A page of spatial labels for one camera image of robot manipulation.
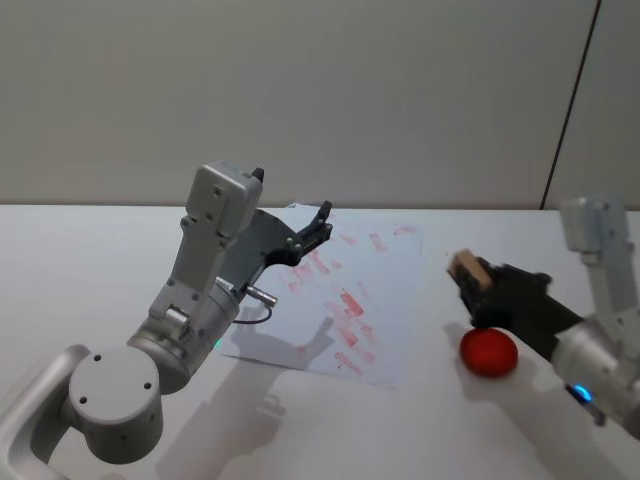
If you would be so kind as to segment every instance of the blue light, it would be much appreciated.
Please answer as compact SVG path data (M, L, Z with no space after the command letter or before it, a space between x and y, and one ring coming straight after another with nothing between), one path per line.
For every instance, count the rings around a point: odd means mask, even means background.
M574 385L573 389L584 399L585 402L593 401L593 395L591 395L591 392L582 385Z

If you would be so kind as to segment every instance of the red ball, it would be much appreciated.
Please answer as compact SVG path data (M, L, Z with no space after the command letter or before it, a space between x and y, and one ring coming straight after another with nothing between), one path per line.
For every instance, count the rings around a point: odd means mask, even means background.
M481 377L502 377L518 364L518 347L508 335L494 328L476 328L460 342L460 356L467 368Z

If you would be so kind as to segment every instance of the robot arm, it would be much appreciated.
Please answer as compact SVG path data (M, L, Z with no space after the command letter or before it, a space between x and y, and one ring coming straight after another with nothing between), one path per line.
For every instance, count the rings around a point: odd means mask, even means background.
M171 275L128 346L91 354L74 346L50 362L0 417L0 480L65 480L47 462L69 426L109 463L144 457L162 435L161 395L183 388L234 322L245 295L274 264L295 266L329 239L325 202L294 232L256 209L264 172L216 162L201 167L180 225Z
M474 327L511 331L552 364L597 424L612 418L640 439L640 310L624 207L580 198L561 216L568 248L587 266L595 315L582 318L551 298L548 275L495 267L468 251L449 273Z

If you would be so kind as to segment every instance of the paper sheet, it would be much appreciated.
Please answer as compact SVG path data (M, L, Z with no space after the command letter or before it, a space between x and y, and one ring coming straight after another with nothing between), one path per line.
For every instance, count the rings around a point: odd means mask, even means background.
M279 216L298 230L316 207ZM218 351L288 368L395 387L411 335L408 306L423 268L422 232L393 219L329 220L332 238L295 268L274 266L257 286L278 297L273 317L232 326ZM247 298L239 319L266 314Z

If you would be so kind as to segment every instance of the gray wall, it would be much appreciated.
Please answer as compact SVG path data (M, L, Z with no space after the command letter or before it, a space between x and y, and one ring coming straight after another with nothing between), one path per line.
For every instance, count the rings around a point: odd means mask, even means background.
M605 0L547 205L616 192L640 208L640 2Z
M0 202L537 207L595 0L2 0Z

